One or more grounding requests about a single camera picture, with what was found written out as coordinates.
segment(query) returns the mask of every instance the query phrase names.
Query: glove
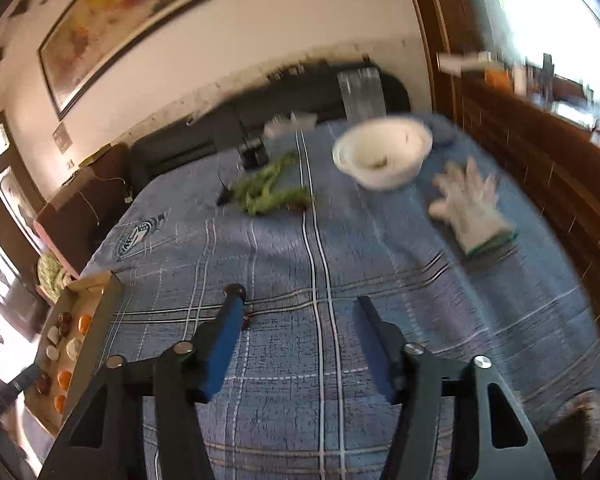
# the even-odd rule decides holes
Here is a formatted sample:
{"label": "glove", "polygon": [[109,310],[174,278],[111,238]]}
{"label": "glove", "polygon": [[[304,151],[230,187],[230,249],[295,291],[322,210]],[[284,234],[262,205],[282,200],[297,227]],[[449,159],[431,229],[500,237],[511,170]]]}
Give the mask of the glove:
{"label": "glove", "polygon": [[490,175],[483,181],[473,157],[467,161],[466,173],[449,161],[445,173],[433,177],[433,184],[444,198],[429,205],[429,215],[453,228],[468,256],[516,237],[515,225],[496,209],[495,177]]}

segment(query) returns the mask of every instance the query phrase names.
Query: clear plastic container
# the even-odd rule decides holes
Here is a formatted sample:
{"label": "clear plastic container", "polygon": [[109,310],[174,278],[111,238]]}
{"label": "clear plastic container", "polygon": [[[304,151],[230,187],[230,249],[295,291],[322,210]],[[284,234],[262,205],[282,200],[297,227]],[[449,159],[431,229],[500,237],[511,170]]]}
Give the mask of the clear plastic container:
{"label": "clear plastic container", "polygon": [[349,124],[358,124],[386,115],[382,83],[377,68],[340,72],[338,82]]}

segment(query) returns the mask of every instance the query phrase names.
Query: white bowl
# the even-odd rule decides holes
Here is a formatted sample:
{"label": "white bowl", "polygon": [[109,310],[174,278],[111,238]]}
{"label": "white bowl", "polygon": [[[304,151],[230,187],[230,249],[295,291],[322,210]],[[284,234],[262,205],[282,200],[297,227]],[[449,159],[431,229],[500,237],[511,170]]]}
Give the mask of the white bowl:
{"label": "white bowl", "polygon": [[420,173],[431,132],[414,119],[382,118],[352,127],[333,146],[333,161],[360,186],[396,189]]}

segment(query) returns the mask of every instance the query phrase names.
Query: cardboard box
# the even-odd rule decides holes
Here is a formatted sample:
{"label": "cardboard box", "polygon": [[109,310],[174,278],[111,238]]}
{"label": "cardboard box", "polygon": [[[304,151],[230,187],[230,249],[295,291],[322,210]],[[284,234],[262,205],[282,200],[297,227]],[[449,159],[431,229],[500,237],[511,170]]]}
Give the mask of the cardboard box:
{"label": "cardboard box", "polygon": [[[76,280],[65,287],[46,320],[40,336],[36,362],[49,374],[51,388],[46,396],[39,394],[35,386],[27,389],[24,403],[31,415],[53,436],[58,435],[100,363],[111,317],[120,309],[122,303],[122,289],[122,283],[112,272],[101,272]],[[46,334],[62,312],[72,314],[71,332],[58,343],[60,359],[53,362],[46,356],[46,347],[51,344]],[[92,317],[86,336],[78,332],[78,319],[82,314],[89,314]],[[74,337],[82,340],[82,348],[75,363],[66,354],[66,345]],[[60,388],[56,379],[58,372],[62,370],[72,373],[71,383],[66,392]],[[66,396],[62,414],[56,412],[54,408],[56,395]]]}

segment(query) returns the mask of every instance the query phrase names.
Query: wall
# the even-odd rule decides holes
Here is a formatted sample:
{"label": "wall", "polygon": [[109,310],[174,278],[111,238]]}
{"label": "wall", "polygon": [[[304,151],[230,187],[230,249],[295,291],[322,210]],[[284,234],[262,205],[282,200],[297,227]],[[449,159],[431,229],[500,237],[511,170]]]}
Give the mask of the wall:
{"label": "wall", "polygon": [[6,113],[16,143],[44,196],[85,156],[192,89],[264,60],[316,45],[381,38],[412,39],[404,63],[414,108],[430,109],[426,62],[411,0],[209,0],[165,24],[108,70],[64,122],[74,145],[60,155],[58,118],[36,49],[71,0],[51,0],[27,17],[9,56]]}

